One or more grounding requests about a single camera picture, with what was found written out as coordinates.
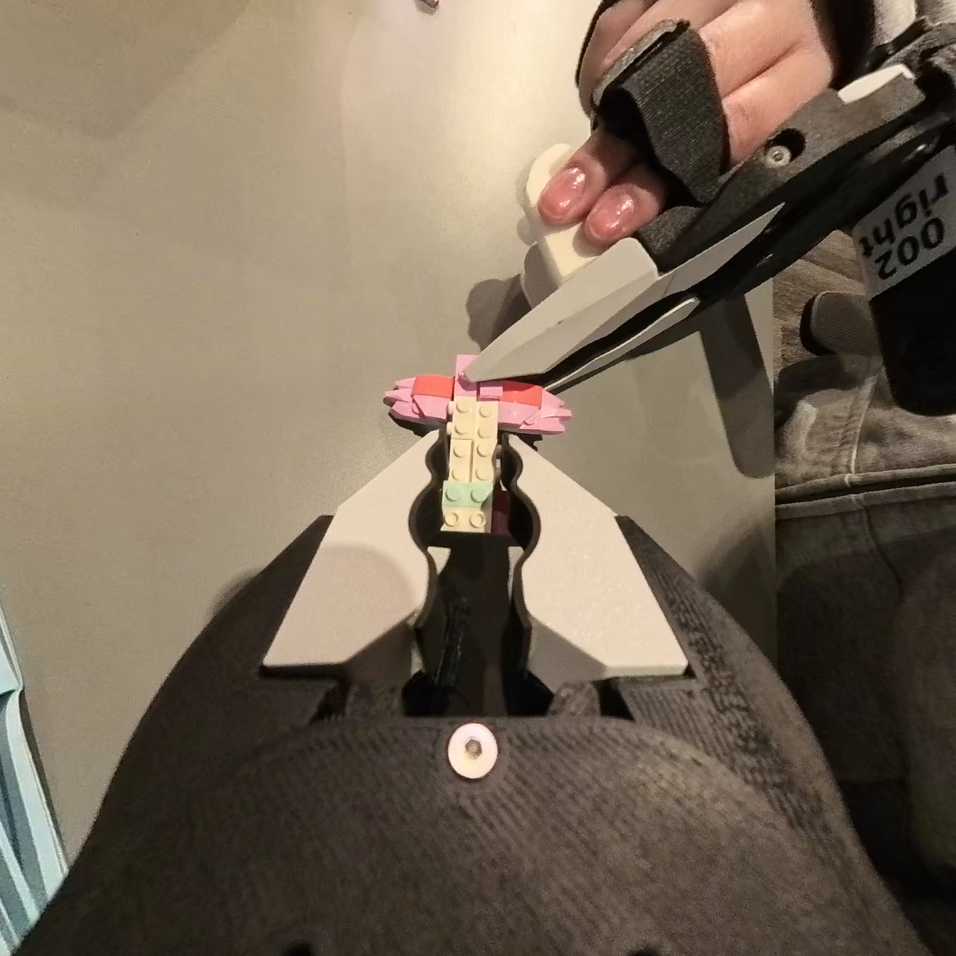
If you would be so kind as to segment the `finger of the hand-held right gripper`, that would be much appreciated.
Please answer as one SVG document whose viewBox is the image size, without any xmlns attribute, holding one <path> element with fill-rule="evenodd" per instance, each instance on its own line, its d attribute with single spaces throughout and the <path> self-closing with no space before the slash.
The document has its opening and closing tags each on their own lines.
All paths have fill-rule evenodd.
<svg viewBox="0 0 956 956">
<path fill-rule="evenodd" d="M 526 380 L 554 369 L 567 357 L 702 280 L 701 254 L 659 274 L 639 240 L 628 238 L 569 278 L 555 293 L 492 341 L 469 366 L 475 383 Z"/>
<path fill-rule="evenodd" d="M 614 332 L 583 346 L 541 376 L 541 385 L 561 393 L 571 386 L 627 360 L 649 342 L 668 334 L 699 310 L 696 295 L 673 295 L 632 317 Z"/>
</svg>

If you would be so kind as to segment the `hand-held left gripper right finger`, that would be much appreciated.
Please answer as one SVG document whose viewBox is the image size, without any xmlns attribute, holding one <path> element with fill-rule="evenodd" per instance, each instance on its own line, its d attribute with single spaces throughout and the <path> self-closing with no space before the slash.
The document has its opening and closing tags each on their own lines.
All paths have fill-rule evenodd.
<svg viewBox="0 0 956 956">
<path fill-rule="evenodd" d="M 517 548 L 502 643 L 508 713 L 564 687 L 681 679 L 688 661 L 615 512 L 520 439 L 505 450 Z"/>
</svg>

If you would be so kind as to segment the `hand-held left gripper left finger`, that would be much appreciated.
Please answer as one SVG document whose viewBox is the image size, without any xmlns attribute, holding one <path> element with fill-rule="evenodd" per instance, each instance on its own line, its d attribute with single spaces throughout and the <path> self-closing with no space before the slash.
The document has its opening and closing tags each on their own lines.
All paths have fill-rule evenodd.
<svg viewBox="0 0 956 956">
<path fill-rule="evenodd" d="M 264 657 L 284 677 L 402 687 L 448 616 L 429 552 L 441 528 L 444 432 L 426 432 L 332 517 Z"/>
</svg>

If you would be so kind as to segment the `pink toy brick bird model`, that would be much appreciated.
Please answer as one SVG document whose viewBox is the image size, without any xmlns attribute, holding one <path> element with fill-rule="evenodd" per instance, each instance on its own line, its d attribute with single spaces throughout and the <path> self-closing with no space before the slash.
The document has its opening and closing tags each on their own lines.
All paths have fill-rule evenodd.
<svg viewBox="0 0 956 956">
<path fill-rule="evenodd" d="M 508 534 L 510 495 L 501 477 L 502 436 L 562 434 L 572 411 L 540 385 L 513 379 L 473 382 L 475 355 L 456 357 L 452 376 L 398 379 L 383 401 L 400 422 L 444 430 L 448 464 L 441 490 L 442 530 Z"/>
</svg>

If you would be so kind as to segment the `grey desk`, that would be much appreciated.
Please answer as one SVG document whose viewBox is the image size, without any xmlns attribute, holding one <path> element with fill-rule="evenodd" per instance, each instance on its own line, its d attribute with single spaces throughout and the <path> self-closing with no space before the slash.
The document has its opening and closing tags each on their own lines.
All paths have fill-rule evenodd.
<svg viewBox="0 0 956 956">
<path fill-rule="evenodd" d="M 2 606 L 69 856 L 217 606 L 521 316 L 596 2 L 2 2 Z"/>
</svg>

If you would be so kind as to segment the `person's right hand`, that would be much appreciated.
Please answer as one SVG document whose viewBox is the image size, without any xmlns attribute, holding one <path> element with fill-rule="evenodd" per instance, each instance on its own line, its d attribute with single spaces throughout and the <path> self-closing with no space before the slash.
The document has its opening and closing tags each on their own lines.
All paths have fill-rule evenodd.
<svg viewBox="0 0 956 956">
<path fill-rule="evenodd" d="M 617 2 L 597 17 L 580 57 L 585 109 L 609 67 L 663 20 L 684 20 L 699 32 L 723 102 L 732 162 L 747 158 L 837 73 L 822 2 Z M 666 209 L 669 186 L 634 147 L 597 128 L 543 189 L 537 211 L 550 227 L 581 223 L 590 243 L 612 245 Z"/>
</svg>

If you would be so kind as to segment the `person's grey hoodie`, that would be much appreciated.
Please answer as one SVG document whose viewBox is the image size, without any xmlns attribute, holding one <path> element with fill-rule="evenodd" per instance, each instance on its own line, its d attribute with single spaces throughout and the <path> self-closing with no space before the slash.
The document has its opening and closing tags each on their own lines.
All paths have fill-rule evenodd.
<svg viewBox="0 0 956 956">
<path fill-rule="evenodd" d="M 881 878 L 954 954 L 954 417 L 893 399 L 846 234 L 773 293 L 779 669 Z"/>
</svg>

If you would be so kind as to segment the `open instruction booklet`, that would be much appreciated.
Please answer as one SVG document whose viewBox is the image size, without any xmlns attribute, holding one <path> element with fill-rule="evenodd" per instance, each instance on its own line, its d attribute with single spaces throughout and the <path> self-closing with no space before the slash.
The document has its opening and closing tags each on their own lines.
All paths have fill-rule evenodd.
<svg viewBox="0 0 956 956">
<path fill-rule="evenodd" d="M 22 672 L 1 616 L 1 953 L 14 953 L 69 863 L 30 744 Z"/>
</svg>

